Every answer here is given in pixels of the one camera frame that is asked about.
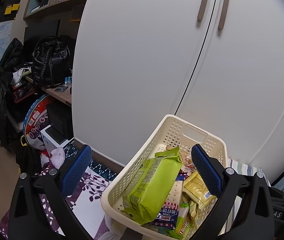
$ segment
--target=black backpack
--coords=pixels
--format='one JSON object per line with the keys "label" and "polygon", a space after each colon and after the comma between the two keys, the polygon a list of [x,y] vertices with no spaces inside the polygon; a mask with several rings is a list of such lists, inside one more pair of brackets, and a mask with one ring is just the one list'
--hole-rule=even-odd
{"label": "black backpack", "polygon": [[69,49],[56,36],[41,39],[32,53],[31,67],[34,88],[54,87],[71,76]]}
{"label": "black backpack", "polygon": [[24,135],[21,137],[21,145],[16,149],[16,164],[21,169],[21,173],[25,172],[30,176],[35,173],[41,173],[41,153],[39,150],[33,149],[27,143],[23,143],[22,140]]}

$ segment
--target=cream plastic basket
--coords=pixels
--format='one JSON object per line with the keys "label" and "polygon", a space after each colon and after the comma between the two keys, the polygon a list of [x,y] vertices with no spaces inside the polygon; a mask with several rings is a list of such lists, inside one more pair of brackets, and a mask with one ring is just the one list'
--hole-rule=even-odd
{"label": "cream plastic basket", "polygon": [[[225,168],[227,167],[226,145],[224,141],[175,115],[166,115],[137,154],[103,192],[101,205],[105,213],[128,228],[152,239],[172,240],[173,238],[169,236],[140,226],[131,220],[127,214],[121,212],[123,209],[122,193],[145,159],[154,157],[156,152],[165,151],[167,145],[172,147],[179,146],[180,151],[189,153],[192,146],[196,143],[199,143],[210,157],[217,158]],[[207,208],[200,212],[199,223],[205,220],[215,201],[216,198]],[[195,229],[191,228],[183,240],[188,240],[194,232]]]}

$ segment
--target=barcode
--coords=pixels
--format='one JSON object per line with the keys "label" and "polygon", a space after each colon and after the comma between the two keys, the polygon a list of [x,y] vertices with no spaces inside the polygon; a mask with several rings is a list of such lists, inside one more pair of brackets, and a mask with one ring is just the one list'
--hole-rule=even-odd
{"label": "barcode", "polygon": [[210,192],[207,192],[205,195],[204,195],[204,197],[205,197],[205,199],[208,199],[209,197],[210,197]]}
{"label": "barcode", "polygon": [[36,119],[40,115],[39,111],[36,111],[35,114],[33,115],[33,118]]}
{"label": "barcode", "polygon": [[31,118],[30,120],[29,120],[29,125],[32,125],[32,124],[34,124],[34,120]]}

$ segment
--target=black case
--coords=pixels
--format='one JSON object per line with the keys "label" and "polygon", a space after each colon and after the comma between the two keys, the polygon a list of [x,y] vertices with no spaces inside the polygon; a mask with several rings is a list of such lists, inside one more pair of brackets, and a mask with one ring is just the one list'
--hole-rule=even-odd
{"label": "black case", "polygon": [[51,126],[68,140],[74,137],[72,123],[72,109],[66,104],[55,100],[46,106]]}

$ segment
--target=wardrobe handle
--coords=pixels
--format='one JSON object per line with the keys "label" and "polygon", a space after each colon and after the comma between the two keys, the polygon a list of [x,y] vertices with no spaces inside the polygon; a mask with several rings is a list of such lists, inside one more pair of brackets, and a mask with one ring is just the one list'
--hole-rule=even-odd
{"label": "wardrobe handle", "polygon": [[228,6],[229,6],[229,0],[224,0],[222,6],[221,18],[218,26],[219,30],[223,30]]}
{"label": "wardrobe handle", "polygon": [[207,1],[208,0],[202,0],[201,1],[199,13],[198,13],[198,21],[201,21],[203,19],[203,15],[204,15],[204,12],[205,12],[205,7],[206,7]]}

